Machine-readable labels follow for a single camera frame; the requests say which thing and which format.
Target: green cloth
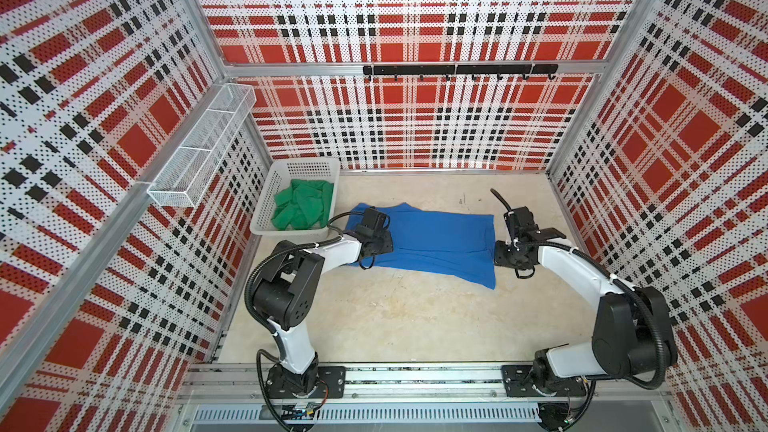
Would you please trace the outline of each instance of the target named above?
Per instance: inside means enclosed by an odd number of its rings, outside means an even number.
[[[293,178],[290,187],[275,194],[275,213],[272,225],[278,230],[288,226],[293,230],[307,230],[320,222],[328,225],[331,214],[333,184],[325,180],[301,180]]]

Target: mesh shelf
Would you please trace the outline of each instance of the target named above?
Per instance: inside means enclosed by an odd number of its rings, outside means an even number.
[[[256,102],[251,86],[228,83],[163,166],[149,195],[163,207],[196,207]]]

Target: plaid pattern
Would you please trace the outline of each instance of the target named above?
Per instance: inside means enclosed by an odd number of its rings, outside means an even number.
[[[543,170],[591,76],[240,79],[273,158],[343,168]]]
[[[660,0],[555,178],[594,257],[670,304],[692,430],[768,427],[768,0]]]
[[[210,86],[197,43],[178,0],[0,0],[0,353]],[[254,153],[240,137],[205,206],[144,214],[0,430],[163,428],[211,352]]]
[[[225,61],[605,58],[634,0],[199,0]]]

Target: blue cloth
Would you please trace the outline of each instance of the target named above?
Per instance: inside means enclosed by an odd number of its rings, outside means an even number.
[[[353,210],[362,212],[360,204]],[[377,207],[390,218],[394,252],[376,256],[376,265],[437,274],[449,274],[475,284],[496,287],[493,249],[496,235],[493,216],[428,212],[408,204]],[[350,216],[353,229],[362,216]],[[370,258],[363,260],[370,264]]]

